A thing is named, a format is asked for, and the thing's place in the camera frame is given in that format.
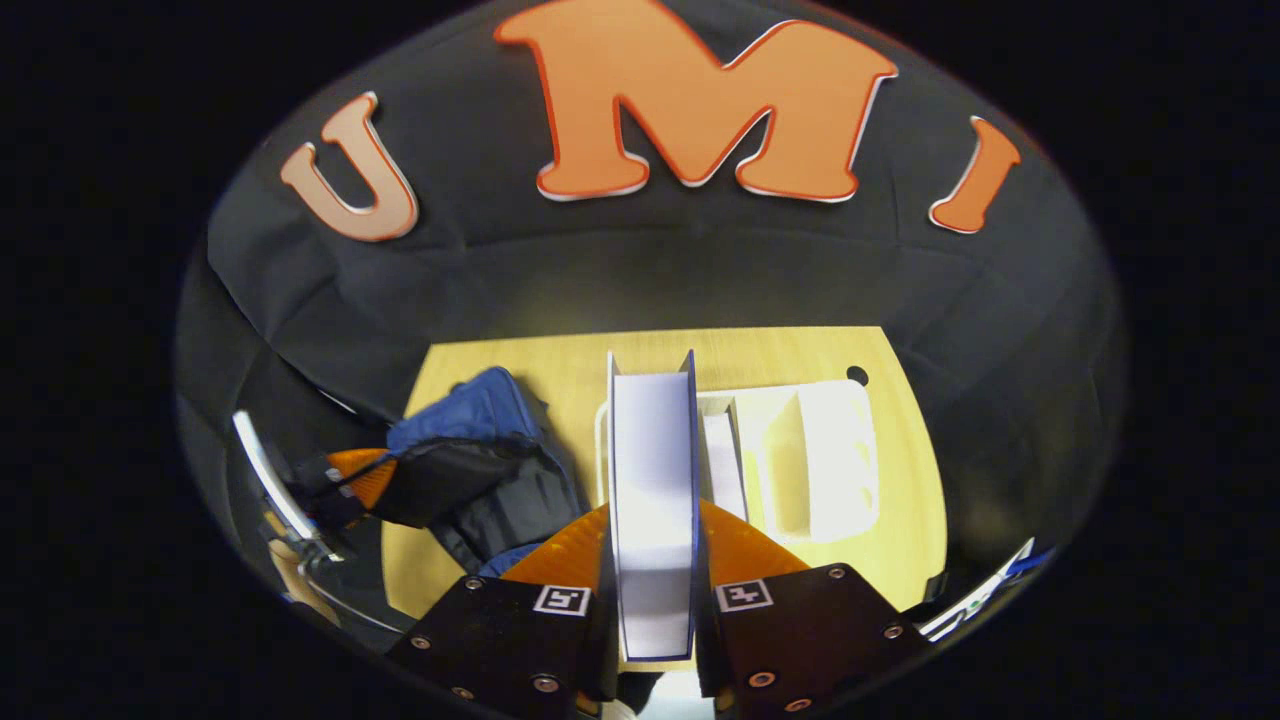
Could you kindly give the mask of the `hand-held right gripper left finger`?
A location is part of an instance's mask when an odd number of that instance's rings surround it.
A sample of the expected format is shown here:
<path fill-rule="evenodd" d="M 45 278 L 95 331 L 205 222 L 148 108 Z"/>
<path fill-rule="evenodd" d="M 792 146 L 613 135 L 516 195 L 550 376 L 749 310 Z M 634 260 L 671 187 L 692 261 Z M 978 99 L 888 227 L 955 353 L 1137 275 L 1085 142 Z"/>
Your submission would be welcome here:
<path fill-rule="evenodd" d="M 608 506 L 498 578 L 460 578 L 385 657 L 484 716 L 602 716 L 616 698 Z"/>

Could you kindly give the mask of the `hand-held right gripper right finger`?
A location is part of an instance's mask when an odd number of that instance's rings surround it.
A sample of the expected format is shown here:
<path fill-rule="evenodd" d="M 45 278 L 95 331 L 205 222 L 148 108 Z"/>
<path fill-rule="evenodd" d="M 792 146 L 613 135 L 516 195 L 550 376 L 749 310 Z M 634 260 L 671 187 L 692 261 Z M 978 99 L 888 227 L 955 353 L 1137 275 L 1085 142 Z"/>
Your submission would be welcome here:
<path fill-rule="evenodd" d="M 703 501 L 695 664 L 718 716 L 820 716 L 922 664 L 920 630 L 846 562 L 812 566 Z"/>

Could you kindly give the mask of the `blue schoolbag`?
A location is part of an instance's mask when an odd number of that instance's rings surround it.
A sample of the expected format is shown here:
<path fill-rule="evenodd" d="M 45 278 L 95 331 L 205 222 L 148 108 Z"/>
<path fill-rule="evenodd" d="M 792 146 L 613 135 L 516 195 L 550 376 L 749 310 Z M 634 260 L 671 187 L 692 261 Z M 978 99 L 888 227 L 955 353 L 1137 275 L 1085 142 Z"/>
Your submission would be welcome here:
<path fill-rule="evenodd" d="M 498 578 L 590 503 L 547 405 L 502 366 L 390 428 L 396 462 L 372 506 L 426 529 L 470 574 Z"/>

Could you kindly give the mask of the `white bookshelf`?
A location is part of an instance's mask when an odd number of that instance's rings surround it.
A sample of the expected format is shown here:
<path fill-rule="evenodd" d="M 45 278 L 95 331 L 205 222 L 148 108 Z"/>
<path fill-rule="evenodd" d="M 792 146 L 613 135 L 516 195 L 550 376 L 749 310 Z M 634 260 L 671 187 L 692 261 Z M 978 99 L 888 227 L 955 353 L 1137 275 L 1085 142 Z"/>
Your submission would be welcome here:
<path fill-rule="evenodd" d="M 739 491 L 718 505 L 774 542 L 832 544 L 879 519 L 870 400 L 852 380 L 698 392 L 703 416 L 726 415 Z"/>

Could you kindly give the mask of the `navy blue book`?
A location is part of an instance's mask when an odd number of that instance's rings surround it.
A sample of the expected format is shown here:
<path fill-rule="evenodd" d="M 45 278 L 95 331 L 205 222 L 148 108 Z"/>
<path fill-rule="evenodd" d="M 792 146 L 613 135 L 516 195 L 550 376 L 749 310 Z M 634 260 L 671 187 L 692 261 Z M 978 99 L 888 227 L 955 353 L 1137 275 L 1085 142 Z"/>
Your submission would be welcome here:
<path fill-rule="evenodd" d="M 626 664 L 692 657 L 700 544 L 695 355 L 676 372 L 622 373 L 608 357 L 611 547 Z"/>

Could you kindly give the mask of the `silver curved bar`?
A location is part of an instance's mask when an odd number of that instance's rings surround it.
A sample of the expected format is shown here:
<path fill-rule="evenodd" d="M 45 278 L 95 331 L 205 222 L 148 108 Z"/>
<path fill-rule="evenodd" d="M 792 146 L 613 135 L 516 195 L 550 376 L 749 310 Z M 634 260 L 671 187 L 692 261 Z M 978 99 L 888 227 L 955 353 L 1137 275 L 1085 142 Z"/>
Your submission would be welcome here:
<path fill-rule="evenodd" d="M 338 552 L 338 547 L 319 530 L 287 489 L 250 413 L 236 410 L 232 423 L 250 466 L 259 478 L 268 506 L 285 529 L 285 537 L 303 550 L 319 552 L 330 562 L 343 562 L 346 559 Z"/>

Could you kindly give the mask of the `white and blue strip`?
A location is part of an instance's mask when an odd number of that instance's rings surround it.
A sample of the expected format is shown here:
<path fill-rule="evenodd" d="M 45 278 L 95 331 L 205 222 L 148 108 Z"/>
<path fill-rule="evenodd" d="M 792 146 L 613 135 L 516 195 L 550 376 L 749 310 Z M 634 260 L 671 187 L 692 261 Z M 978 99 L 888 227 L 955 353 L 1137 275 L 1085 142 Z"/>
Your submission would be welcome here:
<path fill-rule="evenodd" d="M 914 623 L 915 630 L 931 643 L 940 643 L 969 621 L 978 618 L 991 600 L 1010 587 L 1025 580 L 1057 552 L 1056 546 L 1036 548 L 1036 538 L 1029 538 L 1002 566 L 977 588 L 938 612 L 925 623 Z"/>

